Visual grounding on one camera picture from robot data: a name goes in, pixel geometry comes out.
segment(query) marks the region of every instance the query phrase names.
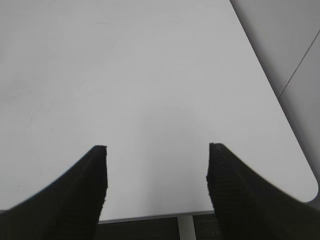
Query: dark floor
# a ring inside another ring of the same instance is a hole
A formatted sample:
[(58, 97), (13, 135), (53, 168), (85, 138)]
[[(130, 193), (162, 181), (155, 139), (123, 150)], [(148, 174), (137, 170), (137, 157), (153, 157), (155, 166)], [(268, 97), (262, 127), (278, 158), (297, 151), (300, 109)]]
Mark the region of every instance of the dark floor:
[[(221, 240), (212, 214), (193, 216), (197, 240)], [(179, 240), (178, 218), (98, 224), (95, 240)]]

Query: white surface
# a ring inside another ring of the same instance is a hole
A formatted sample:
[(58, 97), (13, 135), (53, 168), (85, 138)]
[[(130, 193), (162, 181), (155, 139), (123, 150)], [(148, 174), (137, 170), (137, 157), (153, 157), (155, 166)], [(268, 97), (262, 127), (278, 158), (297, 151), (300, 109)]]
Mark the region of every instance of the white surface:
[(320, 35), (317, 36), (279, 101), (295, 126), (319, 176), (320, 174)]
[(277, 97), (320, 26), (319, 0), (230, 0)]
[(293, 197), (316, 196), (228, 1), (73, 0), (14, 11), (1, 21), (12, 32), (1, 42), (0, 209), (93, 145), (108, 146), (100, 220), (212, 210), (212, 142)]

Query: white table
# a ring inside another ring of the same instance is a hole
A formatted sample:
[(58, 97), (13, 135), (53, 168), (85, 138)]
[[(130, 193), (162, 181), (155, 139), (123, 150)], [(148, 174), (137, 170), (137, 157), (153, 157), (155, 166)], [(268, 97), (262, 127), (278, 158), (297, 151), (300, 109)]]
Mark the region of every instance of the white table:
[(101, 221), (211, 211), (212, 142), (296, 199), (316, 196), (229, 1), (15, 0), (0, 31), (0, 209), (93, 145), (107, 146)]

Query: white table leg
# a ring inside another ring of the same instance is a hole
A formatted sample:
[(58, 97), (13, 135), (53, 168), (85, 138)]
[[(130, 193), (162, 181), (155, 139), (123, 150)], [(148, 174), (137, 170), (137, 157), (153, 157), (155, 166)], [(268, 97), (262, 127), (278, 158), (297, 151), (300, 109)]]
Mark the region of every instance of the white table leg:
[(180, 240), (197, 240), (192, 215), (178, 216)]

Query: floor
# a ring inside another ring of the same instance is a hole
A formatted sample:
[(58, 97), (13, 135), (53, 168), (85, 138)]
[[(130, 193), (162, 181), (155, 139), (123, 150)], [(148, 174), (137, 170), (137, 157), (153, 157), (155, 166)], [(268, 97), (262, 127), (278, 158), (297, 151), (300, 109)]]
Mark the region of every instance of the floor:
[[(221, 240), (212, 214), (193, 216), (196, 240)], [(179, 240), (178, 218), (99, 224), (95, 240)]]

